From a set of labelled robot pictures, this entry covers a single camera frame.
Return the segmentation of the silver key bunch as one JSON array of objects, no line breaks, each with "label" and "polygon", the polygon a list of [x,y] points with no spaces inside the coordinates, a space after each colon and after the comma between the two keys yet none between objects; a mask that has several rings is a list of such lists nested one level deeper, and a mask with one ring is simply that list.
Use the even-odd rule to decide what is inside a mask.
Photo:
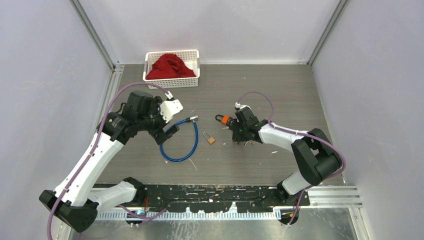
[{"label": "silver key bunch", "polygon": [[247,145],[254,145],[254,143],[253,143],[253,141],[252,140],[249,140],[249,141],[246,141],[245,143],[244,143],[244,146],[247,146]]}]

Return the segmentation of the orange black padlock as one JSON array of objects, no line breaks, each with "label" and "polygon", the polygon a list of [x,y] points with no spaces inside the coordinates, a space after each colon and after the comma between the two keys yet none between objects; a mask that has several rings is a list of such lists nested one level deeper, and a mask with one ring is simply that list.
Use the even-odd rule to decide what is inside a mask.
[{"label": "orange black padlock", "polygon": [[230,126],[232,124],[233,118],[229,115],[221,115],[221,114],[217,114],[215,116],[215,120],[217,120],[218,122],[226,125],[226,126]]}]

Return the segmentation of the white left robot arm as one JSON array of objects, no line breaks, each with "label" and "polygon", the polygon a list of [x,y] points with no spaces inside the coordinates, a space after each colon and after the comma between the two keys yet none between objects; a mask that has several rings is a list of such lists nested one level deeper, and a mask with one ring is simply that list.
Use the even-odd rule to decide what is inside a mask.
[{"label": "white left robot arm", "polygon": [[133,177],[93,193],[92,188],[112,158],[139,132],[148,132],[158,145],[172,137],[164,127],[183,110],[178,99],[163,100],[133,91],[117,112],[109,112],[97,127],[88,149],[69,175],[39,200],[59,220],[78,233],[86,231],[99,214],[122,204],[138,207],[147,199],[147,188]]}]

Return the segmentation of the brass padlock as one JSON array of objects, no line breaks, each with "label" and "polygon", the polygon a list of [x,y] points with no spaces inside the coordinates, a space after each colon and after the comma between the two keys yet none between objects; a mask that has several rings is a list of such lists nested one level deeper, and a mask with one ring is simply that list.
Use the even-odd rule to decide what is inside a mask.
[{"label": "brass padlock", "polygon": [[216,139],[213,136],[211,136],[208,132],[204,131],[202,135],[210,145],[216,142]]}]

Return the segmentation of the white perforated plastic basket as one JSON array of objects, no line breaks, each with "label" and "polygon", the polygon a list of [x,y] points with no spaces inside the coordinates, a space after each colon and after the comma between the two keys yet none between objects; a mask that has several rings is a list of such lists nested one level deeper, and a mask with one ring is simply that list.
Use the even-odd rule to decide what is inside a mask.
[{"label": "white perforated plastic basket", "polygon": [[152,51],[145,55],[144,82],[163,88],[197,87],[200,75],[197,49]]}]

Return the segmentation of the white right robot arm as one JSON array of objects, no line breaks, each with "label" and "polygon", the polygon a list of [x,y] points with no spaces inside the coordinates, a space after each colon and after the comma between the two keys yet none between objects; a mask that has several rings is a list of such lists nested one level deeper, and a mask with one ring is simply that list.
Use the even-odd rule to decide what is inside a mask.
[{"label": "white right robot arm", "polygon": [[237,108],[235,117],[222,118],[221,122],[232,131],[232,141],[258,142],[285,149],[294,155],[297,171],[277,184],[277,198],[283,205],[291,205],[297,194],[310,186],[317,186],[343,167],[343,160],[319,128],[296,131],[259,120],[251,108]]}]

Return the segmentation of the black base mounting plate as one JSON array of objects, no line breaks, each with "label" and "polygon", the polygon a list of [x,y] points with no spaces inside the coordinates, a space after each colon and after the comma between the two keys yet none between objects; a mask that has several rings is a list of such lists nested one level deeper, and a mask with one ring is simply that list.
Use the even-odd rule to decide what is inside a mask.
[{"label": "black base mounting plate", "polygon": [[275,186],[268,185],[195,185],[146,184],[140,199],[126,202],[126,208],[147,207],[170,213],[226,213],[232,206],[237,213],[267,213],[277,207],[310,205],[306,195],[286,195]]}]

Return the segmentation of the red cloth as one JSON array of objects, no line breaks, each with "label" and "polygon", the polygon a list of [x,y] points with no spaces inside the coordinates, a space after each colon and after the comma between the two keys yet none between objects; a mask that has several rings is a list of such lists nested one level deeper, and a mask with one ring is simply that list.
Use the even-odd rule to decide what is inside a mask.
[{"label": "red cloth", "polygon": [[163,54],[152,64],[151,71],[146,75],[147,80],[194,78],[194,71],[186,66],[183,60],[175,54]]}]

